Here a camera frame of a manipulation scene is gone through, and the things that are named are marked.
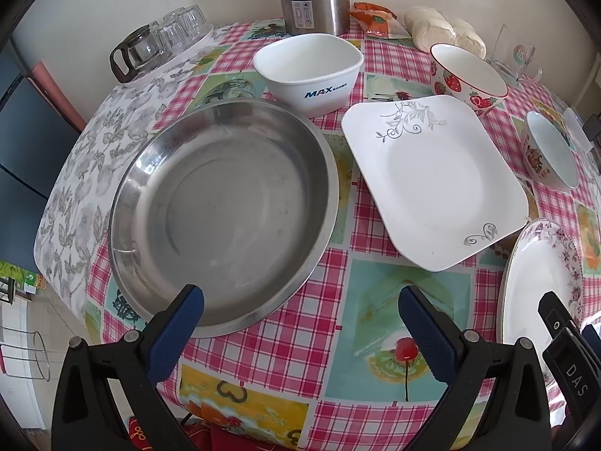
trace white square plate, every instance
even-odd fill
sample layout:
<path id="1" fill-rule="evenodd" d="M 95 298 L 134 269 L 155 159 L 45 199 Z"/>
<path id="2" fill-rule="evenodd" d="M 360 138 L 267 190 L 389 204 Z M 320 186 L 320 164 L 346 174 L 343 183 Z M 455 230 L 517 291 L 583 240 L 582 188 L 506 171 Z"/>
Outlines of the white square plate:
<path id="1" fill-rule="evenodd" d="M 526 224 L 524 190 L 456 98 L 358 103 L 342 129 L 391 241 L 416 265 L 441 271 Z"/>

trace glass mug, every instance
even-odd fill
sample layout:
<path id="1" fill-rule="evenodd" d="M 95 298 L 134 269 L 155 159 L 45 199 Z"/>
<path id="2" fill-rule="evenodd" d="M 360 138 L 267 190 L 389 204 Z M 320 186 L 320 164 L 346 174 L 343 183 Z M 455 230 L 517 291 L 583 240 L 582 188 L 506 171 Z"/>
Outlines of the glass mug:
<path id="1" fill-rule="evenodd" d="M 184 27 L 175 18 L 170 18 L 159 26 L 159 35 L 165 48 L 175 55 L 185 51 L 192 43 Z"/>
<path id="2" fill-rule="evenodd" d="M 168 14 L 166 14 L 163 17 L 163 22 L 167 22 L 167 21 L 171 20 L 172 18 L 177 18 L 179 16 L 179 14 L 181 14 L 185 10 L 186 9 L 181 6 L 179 8 L 176 8 L 175 10 L 170 11 Z"/>
<path id="3" fill-rule="evenodd" d="M 181 22 L 187 34 L 193 41 L 198 41 L 207 34 L 207 28 L 204 25 L 207 20 L 200 11 L 198 5 L 184 8 L 178 14 L 177 19 Z"/>
<path id="4" fill-rule="evenodd" d="M 533 59 L 534 50 L 533 45 L 526 43 L 524 39 L 504 24 L 501 27 L 495 48 L 489 57 L 489 63 L 508 85 L 533 85 L 543 75 L 543 69 L 539 62 Z M 536 76 L 533 78 L 525 74 L 526 68 L 531 62 L 538 67 Z"/>

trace floral bowl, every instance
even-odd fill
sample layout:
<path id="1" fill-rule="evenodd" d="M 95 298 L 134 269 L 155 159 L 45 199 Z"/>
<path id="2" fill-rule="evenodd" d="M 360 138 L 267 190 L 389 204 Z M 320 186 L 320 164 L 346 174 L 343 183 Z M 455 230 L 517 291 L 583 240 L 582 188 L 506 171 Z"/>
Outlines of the floral bowl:
<path id="1" fill-rule="evenodd" d="M 524 165 L 535 182 L 558 192 L 578 187 L 578 170 L 561 132 L 537 112 L 528 112 L 522 128 Z"/>
<path id="2" fill-rule="evenodd" d="M 465 49 L 450 44 L 430 48 L 430 86 L 436 95 L 450 95 L 484 115 L 509 94 L 507 84 L 490 64 Z"/>

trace teapot handle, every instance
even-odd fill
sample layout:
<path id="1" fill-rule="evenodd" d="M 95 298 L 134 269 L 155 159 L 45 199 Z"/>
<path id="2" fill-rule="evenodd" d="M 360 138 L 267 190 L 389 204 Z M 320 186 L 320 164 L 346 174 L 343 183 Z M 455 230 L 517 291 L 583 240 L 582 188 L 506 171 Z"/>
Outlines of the teapot handle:
<path id="1" fill-rule="evenodd" d="M 125 63 L 125 66 L 127 66 L 127 74 L 125 74 L 123 71 L 121 71 L 121 68 L 115 62 L 114 56 L 115 56 L 115 52 L 117 52 L 117 51 L 121 51 L 121 56 L 123 58 L 123 62 Z M 112 53 L 110 53 L 109 61 L 110 61 L 110 68 L 112 69 L 112 72 L 115 75 L 115 78 L 117 78 L 117 80 L 120 83 L 129 83 L 131 80 L 133 80 L 137 76 L 137 69 L 135 69 L 131 65 L 131 61 L 129 59 L 129 53 L 127 52 L 127 46 L 123 42 L 121 44 L 119 44 L 117 47 L 115 47 L 115 49 L 113 49 Z"/>

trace orange package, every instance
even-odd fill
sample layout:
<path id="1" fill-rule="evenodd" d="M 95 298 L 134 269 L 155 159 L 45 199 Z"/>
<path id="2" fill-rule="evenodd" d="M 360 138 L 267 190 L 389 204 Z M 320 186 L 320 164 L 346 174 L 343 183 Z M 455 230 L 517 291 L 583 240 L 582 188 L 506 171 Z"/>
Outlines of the orange package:
<path id="1" fill-rule="evenodd" d="M 359 22 L 365 35 L 380 39 L 411 38 L 388 8 L 374 3 L 355 2 L 351 16 Z"/>

